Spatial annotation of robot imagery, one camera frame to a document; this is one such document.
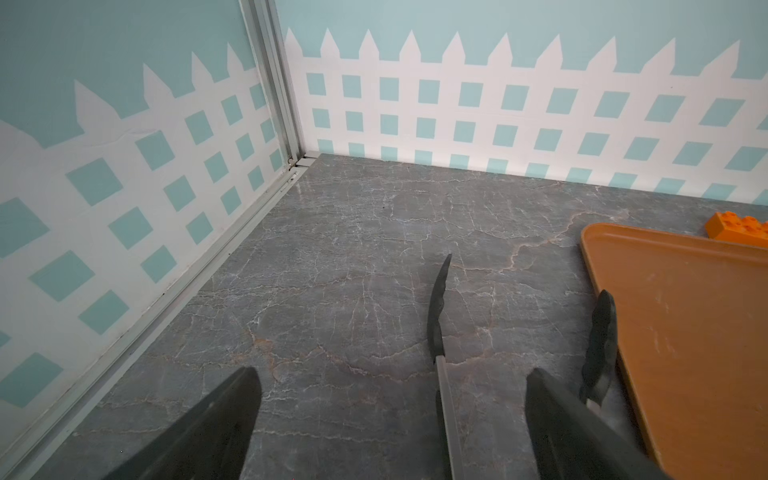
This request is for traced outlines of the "steel tongs with black tips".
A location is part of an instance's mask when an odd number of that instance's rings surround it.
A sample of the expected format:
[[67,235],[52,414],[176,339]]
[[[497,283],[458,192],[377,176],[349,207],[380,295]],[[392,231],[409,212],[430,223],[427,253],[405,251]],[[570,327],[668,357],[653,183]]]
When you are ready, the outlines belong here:
[[[426,333],[430,357],[437,370],[438,390],[436,410],[443,463],[447,479],[463,479],[465,470],[461,442],[450,382],[447,373],[443,335],[439,322],[444,308],[444,294],[451,255],[447,255],[437,274],[430,295]],[[579,399],[593,413],[598,414],[612,381],[612,371],[618,356],[617,310],[613,296],[606,290],[600,292],[591,316],[592,328],[581,370],[582,384]]]

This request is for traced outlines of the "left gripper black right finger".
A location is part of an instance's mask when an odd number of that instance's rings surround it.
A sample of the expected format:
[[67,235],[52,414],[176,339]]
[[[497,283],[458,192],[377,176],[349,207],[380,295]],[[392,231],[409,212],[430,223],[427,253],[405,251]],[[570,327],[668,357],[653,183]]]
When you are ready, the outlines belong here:
[[541,479],[666,479],[560,381],[541,368],[526,377],[525,418]]

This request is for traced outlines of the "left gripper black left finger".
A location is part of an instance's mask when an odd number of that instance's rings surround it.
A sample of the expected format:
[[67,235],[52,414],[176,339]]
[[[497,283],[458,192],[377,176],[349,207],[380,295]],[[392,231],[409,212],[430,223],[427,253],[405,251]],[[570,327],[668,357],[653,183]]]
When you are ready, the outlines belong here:
[[262,400],[253,367],[241,367],[108,479],[238,479]]

